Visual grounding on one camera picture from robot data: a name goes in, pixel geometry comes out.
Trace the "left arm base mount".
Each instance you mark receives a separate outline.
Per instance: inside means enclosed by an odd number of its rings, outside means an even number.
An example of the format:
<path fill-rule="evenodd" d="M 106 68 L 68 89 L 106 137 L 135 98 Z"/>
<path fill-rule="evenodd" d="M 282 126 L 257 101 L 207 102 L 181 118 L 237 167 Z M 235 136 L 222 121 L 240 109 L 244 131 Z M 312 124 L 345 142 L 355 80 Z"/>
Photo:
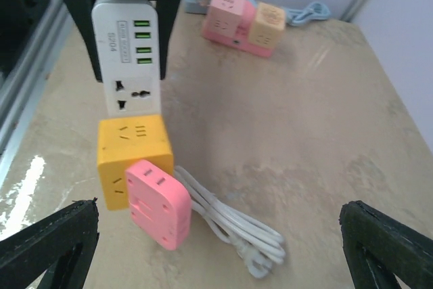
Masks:
<path fill-rule="evenodd" d="M 7 77 L 24 53 L 50 0 L 1 0 L 1 75 Z"/>

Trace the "pink plug adapter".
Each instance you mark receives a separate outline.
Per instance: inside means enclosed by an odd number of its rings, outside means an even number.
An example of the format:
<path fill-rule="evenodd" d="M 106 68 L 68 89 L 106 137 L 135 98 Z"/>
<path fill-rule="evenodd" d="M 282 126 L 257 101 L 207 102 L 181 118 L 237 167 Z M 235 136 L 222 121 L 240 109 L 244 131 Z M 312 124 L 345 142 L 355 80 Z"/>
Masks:
<path fill-rule="evenodd" d="M 165 249 L 176 250 L 191 223 L 192 200 L 185 186 L 147 160 L 130 166 L 125 175 L 135 224 Z"/>

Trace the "yellow cube socket adapter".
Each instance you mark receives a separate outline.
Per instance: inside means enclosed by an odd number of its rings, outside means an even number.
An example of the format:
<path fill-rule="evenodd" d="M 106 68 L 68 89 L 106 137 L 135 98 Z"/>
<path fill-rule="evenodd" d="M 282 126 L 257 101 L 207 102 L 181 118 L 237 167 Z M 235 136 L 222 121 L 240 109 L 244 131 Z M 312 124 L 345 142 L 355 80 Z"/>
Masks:
<path fill-rule="evenodd" d="M 97 170 L 108 210 L 129 207 L 125 171 L 148 160 L 173 174 L 174 157 L 162 115 L 101 120 L 97 136 Z"/>

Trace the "white power strip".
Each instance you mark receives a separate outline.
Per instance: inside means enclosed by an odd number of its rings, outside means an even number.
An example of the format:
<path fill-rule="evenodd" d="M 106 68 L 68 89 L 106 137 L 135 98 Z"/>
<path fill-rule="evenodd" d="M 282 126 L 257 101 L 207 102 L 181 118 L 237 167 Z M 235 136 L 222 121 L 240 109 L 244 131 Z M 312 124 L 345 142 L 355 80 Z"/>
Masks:
<path fill-rule="evenodd" d="M 91 12 L 110 117 L 160 114 L 158 15 L 148 0 L 97 0 Z"/>

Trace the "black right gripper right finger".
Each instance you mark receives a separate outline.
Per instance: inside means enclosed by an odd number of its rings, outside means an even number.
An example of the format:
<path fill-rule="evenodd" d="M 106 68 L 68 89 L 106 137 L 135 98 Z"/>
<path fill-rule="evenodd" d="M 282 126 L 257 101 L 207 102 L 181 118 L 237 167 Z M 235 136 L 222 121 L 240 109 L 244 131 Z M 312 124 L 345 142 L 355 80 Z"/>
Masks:
<path fill-rule="evenodd" d="M 343 251 L 355 288 L 432 287 L 432 240 L 362 201 L 342 206 Z"/>

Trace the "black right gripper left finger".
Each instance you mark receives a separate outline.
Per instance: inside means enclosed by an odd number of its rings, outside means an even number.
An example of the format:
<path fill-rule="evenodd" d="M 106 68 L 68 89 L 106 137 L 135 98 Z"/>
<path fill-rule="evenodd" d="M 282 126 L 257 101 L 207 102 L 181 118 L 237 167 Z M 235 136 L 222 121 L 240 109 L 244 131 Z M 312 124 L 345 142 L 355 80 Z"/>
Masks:
<path fill-rule="evenodd" d="M 78 200 L 1 241 L 1 287 L 83 288 L 99 240 L 97 199 Z"/>

